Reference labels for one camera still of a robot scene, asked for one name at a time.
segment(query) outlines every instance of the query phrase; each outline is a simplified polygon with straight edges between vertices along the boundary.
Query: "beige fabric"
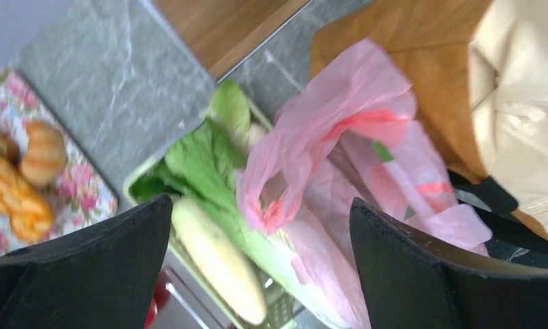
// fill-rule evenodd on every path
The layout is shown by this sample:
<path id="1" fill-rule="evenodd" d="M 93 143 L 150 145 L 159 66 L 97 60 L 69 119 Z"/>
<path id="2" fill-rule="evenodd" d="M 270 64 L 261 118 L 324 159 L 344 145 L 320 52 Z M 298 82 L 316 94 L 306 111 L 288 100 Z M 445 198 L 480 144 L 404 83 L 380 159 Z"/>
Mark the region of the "beige fabric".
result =
<path id="1" fill-rule="evenodd" d="M 496 0 L 470 47 L 486 169 L 548 232 L 548 0 Z"/>

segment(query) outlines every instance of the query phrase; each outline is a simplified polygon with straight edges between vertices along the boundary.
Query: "pink plastic bag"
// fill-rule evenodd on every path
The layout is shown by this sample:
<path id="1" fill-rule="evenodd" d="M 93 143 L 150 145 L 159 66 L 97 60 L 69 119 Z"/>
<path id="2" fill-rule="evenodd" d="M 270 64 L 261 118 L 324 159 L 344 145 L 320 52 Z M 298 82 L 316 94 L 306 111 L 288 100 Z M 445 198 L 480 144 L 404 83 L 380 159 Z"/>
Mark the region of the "pink plastic bag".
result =
<path id="1" fill-rule="evenodd" d="M 248 225 L 269 234 L 283 228 L 300 281 L 320 287 L 352 328 L 370 328 L 348 233 L 354 197 L 399 220 L 410 207 L 406 223 L 479 254 L 487 255 L 492 236 L 471 207 L 458 205 L 441 157 L 414 120 L 411 87 L 380 46 L 363 40 L 286 104 L 237 173 Z"/>

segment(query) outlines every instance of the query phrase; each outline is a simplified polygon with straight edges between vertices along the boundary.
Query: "floral cloth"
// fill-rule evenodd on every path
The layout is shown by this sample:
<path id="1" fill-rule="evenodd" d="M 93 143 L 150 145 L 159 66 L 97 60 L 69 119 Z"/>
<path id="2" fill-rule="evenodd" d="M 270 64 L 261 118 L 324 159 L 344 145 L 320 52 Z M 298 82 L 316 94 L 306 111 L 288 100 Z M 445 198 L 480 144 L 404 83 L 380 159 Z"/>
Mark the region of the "floral cloth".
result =
<path id="1" fill-rule="evenodd" d="M 49 122 L 60 129 L 68 154 L 64 173 L 52 186 L 41 191 L 56 215 L 53 228 L 42 242 L 113 216 L 117 210 L 117 198 L 78 146 L 17 73 L 10 69 L 1 70 L 0 128 L 18 142 L 22 154 L 27 148 L 25 126 L 32 119 Z M 0 216 L 0 256 L 26 246 L 28 243 L 13 235 L 9 219 Z"/>

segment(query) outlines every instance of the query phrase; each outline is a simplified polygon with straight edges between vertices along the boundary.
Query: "bread roll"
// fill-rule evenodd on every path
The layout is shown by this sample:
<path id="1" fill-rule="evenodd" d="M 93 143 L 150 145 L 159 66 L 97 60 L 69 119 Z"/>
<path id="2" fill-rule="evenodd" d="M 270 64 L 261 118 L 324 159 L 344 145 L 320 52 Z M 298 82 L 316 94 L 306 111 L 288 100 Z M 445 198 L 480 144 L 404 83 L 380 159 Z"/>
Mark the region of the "bread roll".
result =
<path id="1" fill-rule="evenodd" d="M 35 242 L 51 229 L 54 215 L 47 202 L 0 156 L 0 215 L 9 216 L 17 238 Z"/>
<path id="2" fill-rule="evenodd" d="M 5 132 L 0 131 L 0 156 L 15 163 L 19 158 L 19 146 Z"/>
<path id="3" fill-rule="evenodd" d="M 19 164 L 19 172 L 33 186 L 45 187 L 65 169 L 68 158 L 62 134 L 43 121 L 27 124 L 27 152 Z"/>

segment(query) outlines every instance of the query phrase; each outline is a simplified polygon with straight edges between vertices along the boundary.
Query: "marble tile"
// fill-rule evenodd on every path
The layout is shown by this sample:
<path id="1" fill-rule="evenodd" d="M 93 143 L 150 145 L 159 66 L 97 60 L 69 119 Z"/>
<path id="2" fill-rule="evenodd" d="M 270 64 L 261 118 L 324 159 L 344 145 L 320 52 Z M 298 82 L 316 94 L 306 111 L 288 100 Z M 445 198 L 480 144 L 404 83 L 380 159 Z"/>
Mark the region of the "marble tile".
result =
<path id="1" fill-rule="evenodd" d="M 272 118 L 306 86 L 316 31 L 371 0 L 313 0 L 229 76 Z"/>
<path id="2" fill-rule="evenodd" d="M 79 0 L 13 65 L 121 197 L 209 103 L 214 81 L 183 47 L 137 0 Z"/>

